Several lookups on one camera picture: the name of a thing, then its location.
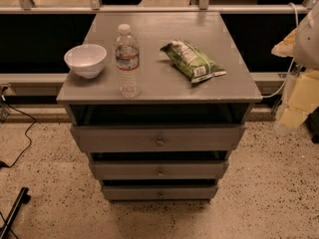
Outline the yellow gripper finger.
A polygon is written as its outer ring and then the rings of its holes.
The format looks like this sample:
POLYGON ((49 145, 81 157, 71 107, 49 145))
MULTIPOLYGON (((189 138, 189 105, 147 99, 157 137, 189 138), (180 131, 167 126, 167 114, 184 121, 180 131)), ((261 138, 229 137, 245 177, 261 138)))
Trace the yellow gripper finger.
POLYGON ((275 116, 275 131, 278 134, 291 134, 308 118, 308 114, 304 111, 289 108, 287 106, 280 106, 275 116))
POLYGON ((276 44, 271 54, 277 57, 293 57, 295 44, 296 30, 292 30, 281 42, 276 44))

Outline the white ribbed gripper body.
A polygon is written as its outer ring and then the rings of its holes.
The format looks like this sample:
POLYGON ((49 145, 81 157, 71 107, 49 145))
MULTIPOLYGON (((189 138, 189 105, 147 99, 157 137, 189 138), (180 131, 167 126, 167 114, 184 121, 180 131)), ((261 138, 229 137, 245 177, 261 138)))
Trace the white ribbed gripper body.
POLYGON ((319 71, 307 70, 297 78, 288 107, 306 114, 319 107, 319 71))

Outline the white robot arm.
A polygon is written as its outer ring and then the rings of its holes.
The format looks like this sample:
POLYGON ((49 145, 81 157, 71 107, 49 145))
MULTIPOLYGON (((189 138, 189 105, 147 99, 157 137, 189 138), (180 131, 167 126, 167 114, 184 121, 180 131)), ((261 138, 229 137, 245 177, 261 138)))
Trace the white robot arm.
POLYGON ((319 108, 319 3, 272 48, 271 54, 292 57, 305 68, 299 77, 289 76, 284 87, 275 124, 276 131, 284 135, 299 128, 319 108))

